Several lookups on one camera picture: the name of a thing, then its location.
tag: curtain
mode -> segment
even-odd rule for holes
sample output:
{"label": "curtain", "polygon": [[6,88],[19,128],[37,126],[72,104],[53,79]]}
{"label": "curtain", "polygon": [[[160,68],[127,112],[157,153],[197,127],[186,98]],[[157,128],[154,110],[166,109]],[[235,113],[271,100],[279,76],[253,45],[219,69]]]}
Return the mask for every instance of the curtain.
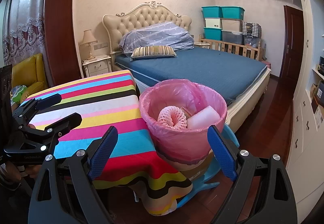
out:
{"label": "curtain", "polygon": [[53,86],[44,36],[44,0],[8,0],[4,13],[3,55],[6,65],[43,54],[45,74]]}

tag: pink plastic bag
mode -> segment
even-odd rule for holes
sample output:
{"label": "pink plastic bag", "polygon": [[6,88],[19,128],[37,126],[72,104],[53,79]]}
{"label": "pink plastic bag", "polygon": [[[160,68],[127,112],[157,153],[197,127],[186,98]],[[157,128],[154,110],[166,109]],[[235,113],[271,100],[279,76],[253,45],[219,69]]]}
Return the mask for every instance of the pink plastic bag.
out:
{"label": "pink plastic bag", "polygon": [[179,79],[159,82],[140,96],[141,115],[151,132],[156,150],[170,161],[196,164],[205,159],[211,149],[207,141],[208,128],[175,130],[157,122],[160,111],[170,105],[185,107],[192,114],[212,106],[221,117],[215,124],[221,132],[227,116],[226,102],[207,86]]}

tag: metal screw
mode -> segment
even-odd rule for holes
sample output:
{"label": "metal screw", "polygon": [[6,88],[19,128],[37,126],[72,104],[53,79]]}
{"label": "metal screw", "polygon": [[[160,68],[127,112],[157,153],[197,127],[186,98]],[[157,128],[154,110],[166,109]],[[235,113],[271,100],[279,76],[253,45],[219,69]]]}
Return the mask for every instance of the metal screw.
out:
{"label": "metal screw", "polygon": [[52,156],[52,155],[47,155],[47,156],[45,157],[45,160],[46,160],[46,161],[51,161],[51,160],[52,160],[52,158],[53,158],[53,156]]}
{"label": "metal screw", "polygon": [[77,156],[84,156],[85,151],[83,149],[80,149],[77,151]]}
{"label": "metal screw", "polygon": [[246,151],[246,150],[241,150],[241,151],[240,151],[240,154],[241,154],[242,156],[248,156],[248,151]]}
{"label": "metal screw", "polygon": [[277,160],[277,161],[279,161],[280,160],[280,156],[279,155],[277,155],[277,154],[274,154],[273,156],[273,159],[274,160]]}

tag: wooden door frame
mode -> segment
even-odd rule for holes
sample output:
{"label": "wooden door frame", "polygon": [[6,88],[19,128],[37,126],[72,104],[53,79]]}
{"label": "wooden door frame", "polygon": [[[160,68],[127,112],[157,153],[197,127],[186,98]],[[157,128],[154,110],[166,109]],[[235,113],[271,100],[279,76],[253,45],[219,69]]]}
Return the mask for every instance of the wooden door frame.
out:
{"label": "wooden door frame", "polygon": [[46,52],[54,85],[81,79],[72,21],[72,0],[45,0]]}
{"label": "wooden door frame", "polygon": [[280,78],[282,77],[282,71],[284,70],[284,62],[286,59],[286,49],[287,49],[287,40],[288,40],[288,36],[287,36],[287,6],[286,5],[284,5],[283,11],[285,13],[285,43],[283,46],[283,56],[282,56],[281,69],[280,69],[280,75],[279,75]]}

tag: wooden floor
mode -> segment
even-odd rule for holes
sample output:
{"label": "wooden floor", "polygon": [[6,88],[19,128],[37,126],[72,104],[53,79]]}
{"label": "wooden floor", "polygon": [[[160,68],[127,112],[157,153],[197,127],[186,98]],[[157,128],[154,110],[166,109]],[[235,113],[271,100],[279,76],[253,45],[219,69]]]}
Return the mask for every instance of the wooden floor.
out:
{"label": "wooden floor", "polygon": [[[246,149],[254,156],[265,158],[279,154],[286,162],[292,130],[292,98],[293,93],[287,90],[285,85],[270,78],[266,93],[236,132],[240,149]],[[141,202],[134,201],[133,192],[127,187],[110,189],[109,209],[117,224],[208,224],[232,185],[222,172],[210,182],[217,181],[220,182],[218,187],[199,192],[183,207],[165,216],[150,215]],[[255,177],[239,221],[249,215],[258,182],[259,179]]]}

